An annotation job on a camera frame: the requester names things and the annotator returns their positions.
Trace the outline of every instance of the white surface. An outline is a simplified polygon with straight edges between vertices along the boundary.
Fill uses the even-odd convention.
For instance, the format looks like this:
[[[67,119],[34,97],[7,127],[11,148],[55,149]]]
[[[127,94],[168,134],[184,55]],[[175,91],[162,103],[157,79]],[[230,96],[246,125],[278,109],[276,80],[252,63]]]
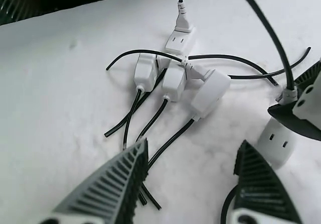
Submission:
[[[198,28],[195,54],[234,54],[267,71],[281,68],[263,26],[244,0],[185,0]],[[321,55],[321,0],[258,0],[290,62],[312,51],[298,76]],[[177,17],[177,0],[107,0],[0,27],[0,219],[23,223],[51,211],[82,180],[121,150],[123,129],[103,133],[129,111],[138,48],[162,50]],[[229,74],[256,74],[241,63],[200,60]],[[284,75],[276,78],[284,83]],[[171,103],[148,132],[152,155],[188,119],[187,104]],[[195,123],[150,170],[146,185],[162,205],[138,204],[134,223],[218,223],[223,201],[237,182],[236,151],[255,143],[269,120],[271,86],[233,80],[215,112]],[[161,105],[160,87],[136,112],[133,142]],[[321,222],[321,143],[298,146],[277,173],[305,224]]]
[[[295,134],[275,118],[265,126],[255,148],[274,170],[281,168],[291,157],[296,147]]]

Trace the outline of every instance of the cord strain relief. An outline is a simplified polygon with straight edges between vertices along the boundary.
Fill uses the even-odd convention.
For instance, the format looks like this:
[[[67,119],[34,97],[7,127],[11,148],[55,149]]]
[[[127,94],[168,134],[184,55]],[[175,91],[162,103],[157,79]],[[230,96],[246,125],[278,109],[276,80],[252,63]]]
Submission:
[[[167,100],[167,102],[170,102],[170,101],[171,101],[171,97],[170,97],[168,94],[165,94],[165,95],[163,96],[163,99],[164,99],[164,100]]]
[[[297,87],[294,87],[294,90],[290,90],[285,88],[282,92],[282,95],[279,99],[277,99],[280,105],[286,105],[297,101]]]
[[[143,94],[145,92],[145,89],[144,89],[144,87],[142,85],[138,85],[138,86],[136,86],[136,91],[137,92],[140,91],[141,94]]]
[[[178,2],[179,14],[186,14],[186,6],[183,2]]]

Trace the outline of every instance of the electrical outlet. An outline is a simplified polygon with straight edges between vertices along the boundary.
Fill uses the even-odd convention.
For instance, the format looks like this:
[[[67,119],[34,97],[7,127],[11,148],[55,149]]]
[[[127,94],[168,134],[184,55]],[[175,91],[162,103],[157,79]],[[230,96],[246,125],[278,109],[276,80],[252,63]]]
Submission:
[[[273,169],[279,169],[291,157],[295,145],[293,132],[271,118],[255,148]]]
[[[191,32],[173,31],[165,45],[165,51],[177,56],[188,56],[196,41],[196,29]]]

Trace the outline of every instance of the electrical plug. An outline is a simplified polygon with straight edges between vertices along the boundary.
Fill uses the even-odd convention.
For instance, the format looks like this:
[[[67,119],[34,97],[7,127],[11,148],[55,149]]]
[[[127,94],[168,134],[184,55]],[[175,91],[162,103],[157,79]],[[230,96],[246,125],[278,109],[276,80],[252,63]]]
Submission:
[[[188,19],[184,3],[178,2],[176,26],[165,45],[165,51],[177,56],[188,56],[196,41],[196,29]]]
[[[292,155],[296,142],[293,132],[271,118],[255,148],[275,170],[281,168]]]
[[[193,119],[205,118],[216,106],[216,102],[225,94],[231,84],[231,78],[213,70],[206,78],[204,85],[191,102]]]
[[[156,56],[152,54],[140,53],[134,75],[136,90],[150,92],[153,90],[158,75]]]
[[[185,68],[179,66],[172,60],[163,80],[162,90],[164,92],[164,98],[168,101],[179,101],[185,89],[186,82]]]

